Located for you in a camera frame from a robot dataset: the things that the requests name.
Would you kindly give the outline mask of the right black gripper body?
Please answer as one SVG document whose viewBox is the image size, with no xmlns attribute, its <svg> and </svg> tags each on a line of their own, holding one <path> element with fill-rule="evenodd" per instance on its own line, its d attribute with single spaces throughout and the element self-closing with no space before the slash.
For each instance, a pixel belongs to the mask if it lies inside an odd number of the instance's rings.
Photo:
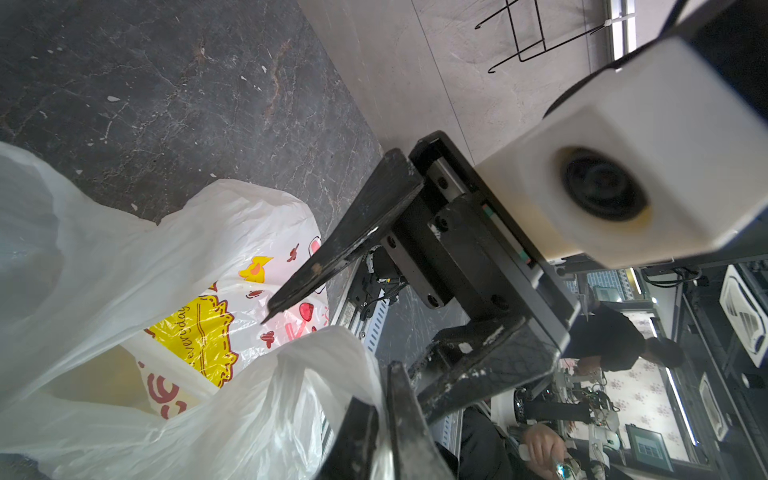
<svg viewBox="0 0 768 480">
<path fill-rule="evenodd" d="M 408 158 L 424 186 L 381 245 L 424 304 L 456 300 L 471 321 L 509 319 L 561 353 L 580 306 L 554 267 L 446 133 Z"/>
</svg>

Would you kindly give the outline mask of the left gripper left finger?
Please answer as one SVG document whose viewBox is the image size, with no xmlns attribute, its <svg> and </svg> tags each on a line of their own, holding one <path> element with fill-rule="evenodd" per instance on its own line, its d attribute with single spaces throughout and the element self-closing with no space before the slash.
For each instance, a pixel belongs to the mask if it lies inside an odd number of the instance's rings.
<svg viewBox="0 0 768 480">
<path fill-rule="evenodd" d="M 379 433 L 379 415 L 373 405 L 352 398 L 330 453 L 317 480 L 369 480 Z"/>
</svg>

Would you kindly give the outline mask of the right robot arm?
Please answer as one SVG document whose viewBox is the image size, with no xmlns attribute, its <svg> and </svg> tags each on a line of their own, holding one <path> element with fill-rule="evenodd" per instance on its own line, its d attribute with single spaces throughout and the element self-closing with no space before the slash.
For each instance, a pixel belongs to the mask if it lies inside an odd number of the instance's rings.
<svg viewBox="0 0 768 480">
<path fill-rule="evenodd" d="M 325 243 L 271 297 L 275 316 L 384 249 L 431 308 L 448 356 L 417 394 L 437 421 L 548 375 L 581 307 L 553 266 L 689 267 L 767 250 L 767 5 L 709 1 L 563 94 L 478 165 L 447 134 L 386 152 Z"/>
</svg>

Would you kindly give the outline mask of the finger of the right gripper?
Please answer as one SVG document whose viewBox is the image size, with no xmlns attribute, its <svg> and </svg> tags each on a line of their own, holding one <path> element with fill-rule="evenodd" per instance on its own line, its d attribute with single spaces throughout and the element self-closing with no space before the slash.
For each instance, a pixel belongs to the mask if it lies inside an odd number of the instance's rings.
<svg viewBox="0 0 768 480">
<path fill-rule="evenodd" d="M 370 249 L 381 245 L 424 294 L 424 150 L 387 151 L 321 247 L 267 303 L 267 321 L 296 305 Z"/>
<path fill-rule="evenodd" d="M 550 374 L 561 322 L 505 317 L 439 331 L 409 367 L 427 424 Z"/>
</svg>

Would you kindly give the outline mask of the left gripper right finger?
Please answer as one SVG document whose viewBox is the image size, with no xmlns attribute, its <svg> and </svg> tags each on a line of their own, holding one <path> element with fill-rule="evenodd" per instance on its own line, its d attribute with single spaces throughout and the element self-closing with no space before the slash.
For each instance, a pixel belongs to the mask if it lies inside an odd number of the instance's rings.
<svg viewBox="0 0 768 480">
<path fill-rule="evenodd" d="M 454 479 L 432 438 L 403 364 L 386 371 L 387 424 L 395 479 Z"/>
</svg>

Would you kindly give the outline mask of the white printed plastic bag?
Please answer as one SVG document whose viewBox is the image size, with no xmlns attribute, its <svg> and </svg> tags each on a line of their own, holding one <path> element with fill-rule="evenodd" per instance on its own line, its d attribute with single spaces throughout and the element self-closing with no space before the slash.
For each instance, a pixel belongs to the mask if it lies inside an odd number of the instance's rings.
<svg viewBox="0 0 768 480">
<path fill-rule="evenodd" d="M 294 196 L 218 180 L 159 223 L 1 147 L 1 450 L 53 479 L 310 479 L 374 358 L 324 290 L 267 303 L 321 244 Z"/>
</svg>

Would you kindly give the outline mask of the person's hand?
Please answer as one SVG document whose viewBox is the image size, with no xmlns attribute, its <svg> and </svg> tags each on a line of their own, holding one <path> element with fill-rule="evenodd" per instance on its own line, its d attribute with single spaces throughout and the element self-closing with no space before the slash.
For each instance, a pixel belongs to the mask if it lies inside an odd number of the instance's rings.
<svg viewBox="0 0 768 480">
<path fill-rule="evenodd" d="M 556 465 L 568 455 L 565 441 L 546 424 L 530 426 L 523 434 L 530 460 L 528 468 L 544 479 L 556 477 Z"/>
</svg>

